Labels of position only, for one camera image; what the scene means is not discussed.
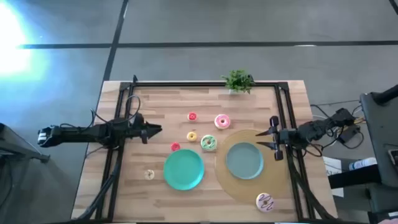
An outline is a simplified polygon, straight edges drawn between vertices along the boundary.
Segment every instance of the blue plate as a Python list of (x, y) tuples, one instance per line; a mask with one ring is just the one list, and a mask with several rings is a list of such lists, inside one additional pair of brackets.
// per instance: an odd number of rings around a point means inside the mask
[(177, 150), (164, 162), (163, 176), (176, 190), (190, 190), (200, 183), (205, 174), (201, 157), (189, 149)]
[(229, 149), (226, 166), (235, 177), (249, 180), (261, 174), (264, 160), (258, 148), (250, 143), (241, 142)]

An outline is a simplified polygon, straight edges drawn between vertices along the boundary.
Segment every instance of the gray floor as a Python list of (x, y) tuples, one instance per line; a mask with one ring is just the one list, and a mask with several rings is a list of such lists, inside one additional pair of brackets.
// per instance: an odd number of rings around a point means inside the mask
[[(110, 44), (122, 0), (0, 3), (11, 44)], [(219, 41), (398, 40), (398, 15), (388, 0), (131, 0), (120, 43)], [(109, 49), (0, 51), (0, 122), (30, 142), (37, 130), (68, 122), (84, 126), (95, 108)], [(257, 80), (305, 80), (311, 103), (359, 99), (398, 83), (398, 46), (118, 49), (110, 80), (219, 80), (245, 69)], [(357, 103), (324, 106), (328, 113)], [(330, 157), (372, 156), (366, 140), (354, 151), (339, 144)], [(6, 223), (68, 220), (86, 144), (41, 149), (47, 165), (32, 162)], [(349, 220), (363, 214), (339, 210)]]

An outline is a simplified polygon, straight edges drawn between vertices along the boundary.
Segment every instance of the green plant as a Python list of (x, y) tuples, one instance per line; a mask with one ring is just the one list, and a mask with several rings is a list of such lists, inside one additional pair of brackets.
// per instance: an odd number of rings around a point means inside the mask
[(225, 79), (225, 86), (230, 90), (248, 92), (250, 94), (251, 86), (254, 84), (252, 76), (245, 70), (232, 70), (229, 77), (221, 76)]

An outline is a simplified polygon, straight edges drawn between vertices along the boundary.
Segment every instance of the sprinkled donut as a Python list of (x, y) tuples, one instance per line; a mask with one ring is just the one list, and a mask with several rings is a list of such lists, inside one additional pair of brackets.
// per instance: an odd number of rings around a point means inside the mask
[(189, 114), (188, 114), (189, 121), (196, 121), (197, 118), (198, 118), (198, 115), (195, 112), (189, 112)]
[(214, 151), (217, 148), (217, 139), (214, 136), (207, 134), (201, 139), (200, 146), (204, 151)]
[(219, 114), (215, 119), (214, 119), (214, 124), (218, 129), (226, 129), (229, 127), (231, 124), (231, 120), (229, 117), (225, 114)]
[(196, 140), (197, 140), (197, 134), (194, 133), (193, 131), (191, 131), (191, 132), (189, 132), (189, 133), (187, 134), (187, 139), (188, 139), (188, 141), (190, 141), (190, 142), (196, 141)]
[(256, 198), (257, 208), (262, 212), (270, 212), (274, 209), (274, 199), (267, 193), (261, 193)]
[(172, 149), (173, 152), (179, 150), (180, 148), (181, 147), (180, 147), (180, 144), (178, 142), (173, 142), (172, 145), (171, 145), (171, 149)]

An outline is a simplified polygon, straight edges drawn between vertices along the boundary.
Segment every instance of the woven placemat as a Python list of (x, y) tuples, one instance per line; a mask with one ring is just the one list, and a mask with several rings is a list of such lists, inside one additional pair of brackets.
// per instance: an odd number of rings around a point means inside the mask
[[(258, 141), (272, 142), (271, 136), (256, 137), (259, 131), (242, 130), (228, 136), (216, 150), (215, 171), (218, 182), (232, 198), (243, 203), (255, 203), (260, 193), (268, 193), (274, 198), (289, 197), (289, 170), (286, 158), (275, 161), (274, 151), (256, 144)], [(240, 142), (255, 145), (264, 158), (264, 169), (261, 174), (251, 180), (234, 177), (226, 166), (226, 155), (229, 149)]]

